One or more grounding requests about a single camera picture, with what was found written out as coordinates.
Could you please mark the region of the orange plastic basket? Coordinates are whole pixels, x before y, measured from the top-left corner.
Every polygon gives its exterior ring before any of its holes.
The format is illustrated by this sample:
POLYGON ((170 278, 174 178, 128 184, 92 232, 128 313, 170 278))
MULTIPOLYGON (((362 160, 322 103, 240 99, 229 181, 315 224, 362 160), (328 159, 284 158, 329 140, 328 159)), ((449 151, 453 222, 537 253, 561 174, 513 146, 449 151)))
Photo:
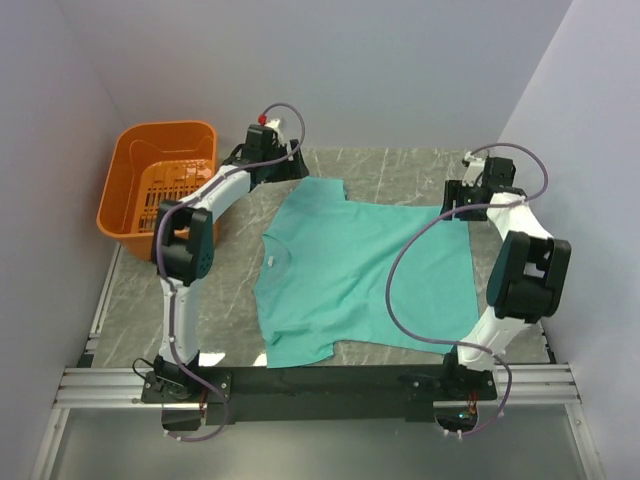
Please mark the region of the orange plastic basket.
POLYGON ((217 133, 200 121, 139 124, 116 142, 96 223, 133 256, 151 259, 159 203, 180 200, 217 172, 217 133))

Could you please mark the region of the teal t shirt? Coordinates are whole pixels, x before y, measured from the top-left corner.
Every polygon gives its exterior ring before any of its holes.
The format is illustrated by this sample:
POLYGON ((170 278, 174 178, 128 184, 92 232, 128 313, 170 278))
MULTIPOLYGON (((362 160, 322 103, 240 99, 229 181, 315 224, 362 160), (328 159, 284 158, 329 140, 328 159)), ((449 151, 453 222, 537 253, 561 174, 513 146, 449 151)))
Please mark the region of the teal t shirt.
POLYGON ((437 207, 348 199, 343 181, 307 177, 263 233, 254 287, 270 368, 333 356, 339 341, 446 353, 478 313, 470 234, 437 207))

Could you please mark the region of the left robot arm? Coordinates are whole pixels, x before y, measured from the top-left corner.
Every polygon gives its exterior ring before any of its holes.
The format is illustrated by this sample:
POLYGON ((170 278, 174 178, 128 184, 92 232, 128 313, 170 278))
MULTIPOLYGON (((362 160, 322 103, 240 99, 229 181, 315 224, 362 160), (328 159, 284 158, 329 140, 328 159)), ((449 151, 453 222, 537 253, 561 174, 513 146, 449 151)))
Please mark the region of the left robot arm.
POLYGON ((200 370, 200 288, 213 266, 214 224, 221 215, 260 184, 308 176, 300 140, 286 140, 282 125, 279 118, 261 116, 203 186, 160 202, 151 260, 163 293, 163 339, 159 353, 145 363, 145 393, 171 402, 226 402, 227 383, 208 380, 200 370))

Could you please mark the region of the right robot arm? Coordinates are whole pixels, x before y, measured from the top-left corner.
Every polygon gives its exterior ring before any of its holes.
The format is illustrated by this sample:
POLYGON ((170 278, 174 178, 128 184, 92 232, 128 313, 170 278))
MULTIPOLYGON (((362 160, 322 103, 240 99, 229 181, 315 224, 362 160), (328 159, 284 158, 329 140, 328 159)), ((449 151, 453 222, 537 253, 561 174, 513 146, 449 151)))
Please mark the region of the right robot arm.
POLYGON ((571 245, 537 220, 523 190, 513 186, 512 160, 472 152, 460 180, 445 182, 442 211, 462 221, 489 221, 502 240, 486 286, 487 307, 459 345, 445 355, 439 387, 452 399, 493 398, 492 370, 523 330, 558 309, 571 245))

